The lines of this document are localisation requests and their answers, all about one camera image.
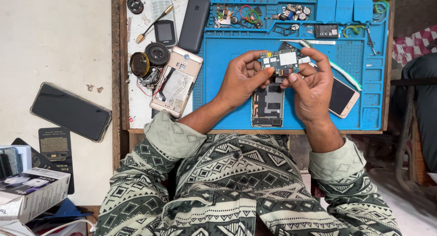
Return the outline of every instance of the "hand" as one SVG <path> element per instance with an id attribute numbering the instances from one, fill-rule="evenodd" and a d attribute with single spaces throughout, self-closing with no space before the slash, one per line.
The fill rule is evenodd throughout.
<path id="1" fill-rule="evenodd" d="M 307 63 L 300 64 L 299 73 L 289 75 L 281 88 L 292 87 L 295 90 L 296 115 L 305 125 L 330 122 L 328 108 L 334 77 L 329 59 L 316 49 L 302 48 L 301 52 L 316 61 L 320 72 Z"/>
<path id="2" fill-rule="evenodd" d="M 261 70 L 261 63 L 258 59 L 261 53 L 267 52 L 266 50 L 252 50 L 231 60 L 214 100 L 233 110 L 242 105 L 256 88 L 266 88 L 274 68 Z"/>

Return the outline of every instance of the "phone back cover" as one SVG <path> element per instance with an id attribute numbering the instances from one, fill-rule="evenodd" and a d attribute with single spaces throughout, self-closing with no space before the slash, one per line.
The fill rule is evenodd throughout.
<path id="1" fill-rule="evenodd" d="M 209 0 L 188 0 L 178 47 L 192 53 L 199 52 L 210 6 Z"/>

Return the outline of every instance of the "shirt cuff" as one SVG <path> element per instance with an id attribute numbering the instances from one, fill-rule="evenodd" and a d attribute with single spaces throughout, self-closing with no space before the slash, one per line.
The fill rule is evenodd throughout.
<path id="1" fill-rule="evenodd" d="M 144 134 L 156 150 L 175 158 L 187 158 L 199 150 L 206 139 L 185 124 L 174 122 L 166 110 L 162 110 L 144 126 Z"/>
<path id="2" fill-rule="evenodd" d="M 309 170 L 317 180 L 340 180 L 363 169 L 366 160 L 356 145 L 343 138 L 344 145 L 328 153 L 309 153 Z"/>

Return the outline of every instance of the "person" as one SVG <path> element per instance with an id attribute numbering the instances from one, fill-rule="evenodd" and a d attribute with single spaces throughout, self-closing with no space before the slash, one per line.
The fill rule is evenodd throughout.
<path id="1" fill-rule="evenodd" d="M 281 88 L 295 90 L 295 111 L 312 148 L 309 169 L 330 204 L 325 211 L 305 188 L 285 135 L 208 134 L 214 124 L 265 88 L 274 69 L 260 53 L 231 60 L 216 97 L 178 121 L 161 111 L 145 139 L 121 162 L 101 206 L 96 235 L 114 236 L 344 236 L 401 235 L 392 211 L 376 194 L 355 144 L 342 138 L 328 112 L 333 74 L 326 55 L 302 54 Z M 161 181 L 175 163 L 176 195 Z"/>

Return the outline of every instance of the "phone battery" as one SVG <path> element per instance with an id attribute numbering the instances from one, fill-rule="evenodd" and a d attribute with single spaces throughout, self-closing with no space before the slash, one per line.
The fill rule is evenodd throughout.
<path id="1" fill-rule="evenodd" d="M 316 39 L 339 38 L 340 34 L 338 33 L 338 25 L 315 25 L 314 37 Z"/>

